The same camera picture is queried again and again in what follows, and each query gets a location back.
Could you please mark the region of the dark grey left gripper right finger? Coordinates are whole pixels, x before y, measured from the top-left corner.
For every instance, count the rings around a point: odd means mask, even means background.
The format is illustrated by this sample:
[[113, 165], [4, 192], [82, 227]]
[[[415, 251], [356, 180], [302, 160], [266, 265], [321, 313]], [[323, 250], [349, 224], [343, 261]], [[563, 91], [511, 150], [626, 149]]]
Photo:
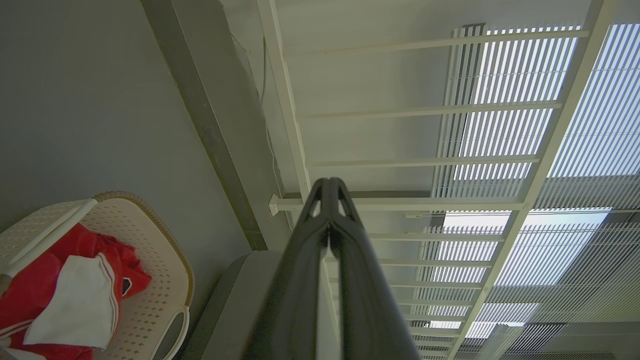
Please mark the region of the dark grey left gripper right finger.
[[345, 360], [418, 360], [370, 237], [346, 184], [330, 178], [329, 244], [338, 260]]

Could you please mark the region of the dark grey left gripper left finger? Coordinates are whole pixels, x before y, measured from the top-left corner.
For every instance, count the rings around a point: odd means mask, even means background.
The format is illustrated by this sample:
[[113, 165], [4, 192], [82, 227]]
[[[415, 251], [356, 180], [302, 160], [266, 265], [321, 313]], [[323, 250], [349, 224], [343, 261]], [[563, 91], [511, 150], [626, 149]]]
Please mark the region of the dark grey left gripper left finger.
[[329, 180], [316, 180], [244, 347], [246, 360], [314, 360], [319, 276], [327, 248]]

